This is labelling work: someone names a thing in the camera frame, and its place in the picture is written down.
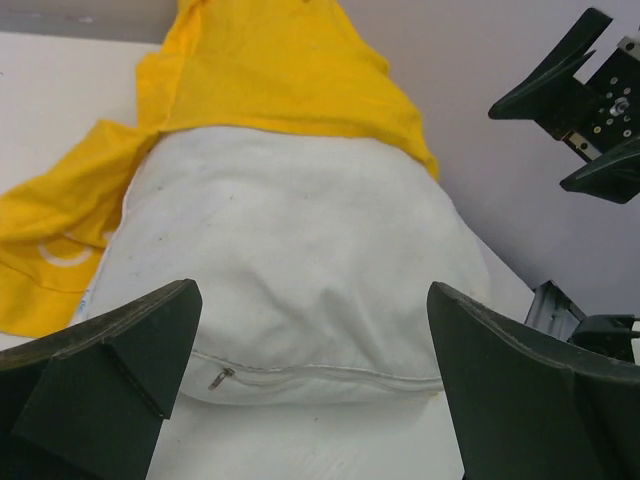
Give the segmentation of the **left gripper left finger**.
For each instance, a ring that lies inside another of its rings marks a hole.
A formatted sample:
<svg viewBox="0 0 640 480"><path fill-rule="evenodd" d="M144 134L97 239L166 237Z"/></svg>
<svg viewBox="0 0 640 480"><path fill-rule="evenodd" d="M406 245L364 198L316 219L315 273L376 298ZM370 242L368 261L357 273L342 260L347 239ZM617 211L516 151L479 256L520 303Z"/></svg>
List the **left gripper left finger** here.
<svg viewBox="0 0 640 480"><path fill-rule="evenodd" d="M2 478L145 478L201 309L196 282L174 281L2 351Z"/></svg>

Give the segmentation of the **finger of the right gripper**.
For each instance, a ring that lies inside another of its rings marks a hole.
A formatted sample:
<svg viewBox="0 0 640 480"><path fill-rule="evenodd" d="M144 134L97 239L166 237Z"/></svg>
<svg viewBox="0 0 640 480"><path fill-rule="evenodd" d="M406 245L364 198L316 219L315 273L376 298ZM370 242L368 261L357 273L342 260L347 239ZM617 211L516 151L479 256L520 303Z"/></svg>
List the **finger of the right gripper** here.
<svg viewBox="0 0 640 480"><path fill-rule="evenodd" d="M563 190L626 204L639 194L639 138L629 138L560 182Z"/></svg>
<svg viewBox="0 0 640 480"><path fill-rule="evenodd" d="M588 8L534 71L498 100L488 112L493 120L539 120L570 92L575 73L593 55L593 43L613 19Z"/></svg>

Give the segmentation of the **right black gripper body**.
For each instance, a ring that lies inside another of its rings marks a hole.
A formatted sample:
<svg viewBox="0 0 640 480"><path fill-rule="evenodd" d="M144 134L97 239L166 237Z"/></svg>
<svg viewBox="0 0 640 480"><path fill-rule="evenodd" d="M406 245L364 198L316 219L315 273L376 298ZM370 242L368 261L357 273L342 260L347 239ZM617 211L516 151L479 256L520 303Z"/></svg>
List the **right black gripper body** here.
<svg viewBox="0 0 640 480"><path fill-rule="evenodd" d="M625 37L586 81L535 120L549 135L589 162L639 129L639 40Z"/></svg>

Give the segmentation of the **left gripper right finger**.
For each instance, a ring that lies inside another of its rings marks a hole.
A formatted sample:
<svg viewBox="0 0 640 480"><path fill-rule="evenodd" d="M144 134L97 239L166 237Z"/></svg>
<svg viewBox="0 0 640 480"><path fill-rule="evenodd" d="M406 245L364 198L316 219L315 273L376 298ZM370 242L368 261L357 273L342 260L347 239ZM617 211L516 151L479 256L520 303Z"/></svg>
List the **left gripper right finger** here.
<svg viewBox="0 0 640 480"><path fill-rule="evenodd" d="M467 479L635 479L639 361L591 352L442 282L427 313Z"/></svg>

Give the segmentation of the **yellow printed pillowcase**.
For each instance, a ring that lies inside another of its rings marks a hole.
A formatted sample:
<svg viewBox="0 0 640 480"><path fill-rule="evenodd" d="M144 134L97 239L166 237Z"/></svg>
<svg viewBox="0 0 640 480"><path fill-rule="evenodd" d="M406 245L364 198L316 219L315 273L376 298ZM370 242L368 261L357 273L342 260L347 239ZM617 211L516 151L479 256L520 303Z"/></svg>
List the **yellow printed pillowcase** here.
<svg viewBox="0 0 640 480"><path fill-rule="evenodd" d="M137 123L101 120L48 172L1 197L1 329L41 337L81 302L135 170L164 136L235 126L373 138L432 176L419 110L335 1L181 1L136 69Z"/></svg>

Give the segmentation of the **white pillow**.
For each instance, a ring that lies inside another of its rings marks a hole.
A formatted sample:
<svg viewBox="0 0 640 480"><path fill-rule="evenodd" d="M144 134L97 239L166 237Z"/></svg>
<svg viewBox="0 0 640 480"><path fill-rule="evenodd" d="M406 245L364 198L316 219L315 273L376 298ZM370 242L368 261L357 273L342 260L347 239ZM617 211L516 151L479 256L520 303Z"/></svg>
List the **white pillow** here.
<svg viewBox="0 0 640 480"><path fill-rule="evenodd" d="M430 286L491 300L476 235L409 155L240 127L150 151L76 320L186 278L203 304L181 389L227 405L438 391Z"/></svg>

